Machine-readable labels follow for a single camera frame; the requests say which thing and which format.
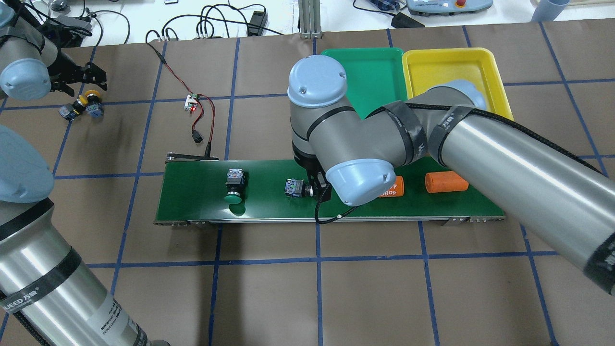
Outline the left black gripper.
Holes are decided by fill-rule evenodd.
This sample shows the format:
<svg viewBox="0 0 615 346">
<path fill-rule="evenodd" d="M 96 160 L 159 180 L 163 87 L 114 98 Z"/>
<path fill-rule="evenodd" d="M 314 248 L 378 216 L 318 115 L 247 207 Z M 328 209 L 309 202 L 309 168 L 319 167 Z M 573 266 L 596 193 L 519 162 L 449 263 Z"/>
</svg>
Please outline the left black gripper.
<svg viewBox="0 0 615 346">
<path fill-rule="evenodd" d="M 77 65 L 60 49 L 46 48 L 46 67 L 49 74 L 47 92 L 74 94 L 74 90 L 70 87 L 74 83 L 97 85 L 102 90 L 107 90 L 105 70 L 92 62 L 87 62 L 83 66 Z"/>
</svg>

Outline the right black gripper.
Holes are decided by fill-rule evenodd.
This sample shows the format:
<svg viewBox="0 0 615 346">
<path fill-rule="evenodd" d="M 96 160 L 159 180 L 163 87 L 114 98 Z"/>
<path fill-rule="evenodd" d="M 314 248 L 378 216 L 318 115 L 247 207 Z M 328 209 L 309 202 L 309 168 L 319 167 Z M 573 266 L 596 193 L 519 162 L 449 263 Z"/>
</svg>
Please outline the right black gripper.
<svg viewBox="0 0 615 346">
<path fill-rule="evenodd" d="M 314 198 L 319 198 L 322 202 L 330 201 L 331 186 L 317 157 L 300 149 L 294 149 L 294 160 L 306 170 L 307 183 L 313 188 Z"/>
</svg>

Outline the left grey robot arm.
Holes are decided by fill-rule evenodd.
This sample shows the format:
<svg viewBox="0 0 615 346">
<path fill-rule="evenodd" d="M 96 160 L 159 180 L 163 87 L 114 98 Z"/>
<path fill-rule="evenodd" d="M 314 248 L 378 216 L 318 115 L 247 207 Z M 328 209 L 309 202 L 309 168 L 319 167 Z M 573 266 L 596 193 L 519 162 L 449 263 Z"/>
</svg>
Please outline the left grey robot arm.
<svg viewBox="0 0 615 346">
<path fill-rule="evenodd" d="M 1 98 L 38 100 L 73 83 L 107 89 L 43 35 L 27 3 L 1 2 Z M 43 346 L 166 346 L 151 340 L 52 224 L 54 176 L 21 135 L 1 127 L 1 308 Z"/>
</svg>

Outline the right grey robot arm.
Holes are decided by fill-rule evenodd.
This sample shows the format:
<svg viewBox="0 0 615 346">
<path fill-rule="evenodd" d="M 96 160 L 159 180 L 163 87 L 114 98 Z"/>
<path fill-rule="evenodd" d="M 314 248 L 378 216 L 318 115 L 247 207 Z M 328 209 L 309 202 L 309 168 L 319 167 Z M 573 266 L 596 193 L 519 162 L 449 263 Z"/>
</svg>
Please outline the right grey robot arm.
<svg viewBox="0 0 615 346">
<path fill-rule="evenodd" d="M 296 62 L 287 95 L 295 160 L 348 206 L 393 186 L 394 169 L 430 155 L 518 219 L 598 287 L 614 293 L 614 182 L 544 137 L 486 110 L 465 80 L 358 116 L 342 65 Z"/>
</svg>

